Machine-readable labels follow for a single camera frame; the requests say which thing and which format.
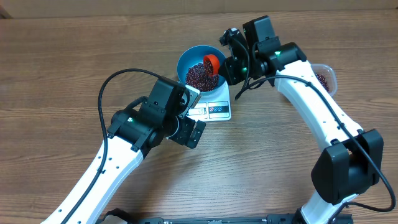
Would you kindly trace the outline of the red measuring scoop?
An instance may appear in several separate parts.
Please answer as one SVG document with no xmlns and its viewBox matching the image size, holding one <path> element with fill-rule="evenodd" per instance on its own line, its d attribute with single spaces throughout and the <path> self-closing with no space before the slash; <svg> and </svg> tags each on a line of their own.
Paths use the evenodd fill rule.
<svg viewBox="0 0 398 224">
<path fill-rule="evenodd" d="M 218 74 L 218 69 L 220 68 L 220 61 L 218 57 L 214 54 L 207 54 L 203 57 L 203 64 L 210 71 L 207 72 L 208 76 L 212 77 Z"/>
</svg>

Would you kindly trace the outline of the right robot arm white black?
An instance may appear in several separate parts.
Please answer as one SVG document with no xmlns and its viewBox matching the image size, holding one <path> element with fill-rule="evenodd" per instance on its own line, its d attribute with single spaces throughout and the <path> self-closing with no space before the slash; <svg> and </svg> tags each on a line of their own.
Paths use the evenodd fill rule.
<svg viewBox="0 0 398 224">
<path fill-rule="evenodd" d="M 315 193 L 292 222 L 339 222 L 342 209 L 382 180 L 382 136 L 365 131 L 338 106 L 299 46 L 281 44 L 269 17 L 225 30 L 220 43 L 231 51 L 218 70 L 227 83 L 248 90 L 269 82 L 293 104 L 318 144 L 321 154 L 311 172 Z"/>
</svg>

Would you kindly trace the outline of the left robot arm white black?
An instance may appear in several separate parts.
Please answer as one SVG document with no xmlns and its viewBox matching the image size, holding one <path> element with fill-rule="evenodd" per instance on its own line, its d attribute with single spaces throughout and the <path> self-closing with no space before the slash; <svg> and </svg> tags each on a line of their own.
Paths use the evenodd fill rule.
<svg viewBox="0 0 398 224">
<path fill-rule="evenodd" d="M 187 116 L 199 90 L 160 77 L 149 96 L 117 111 L 81 179 L 45 223 L 95 223 L 126 177 L 164 139 L 195 148 L 206 124 Z"/>
</svg>

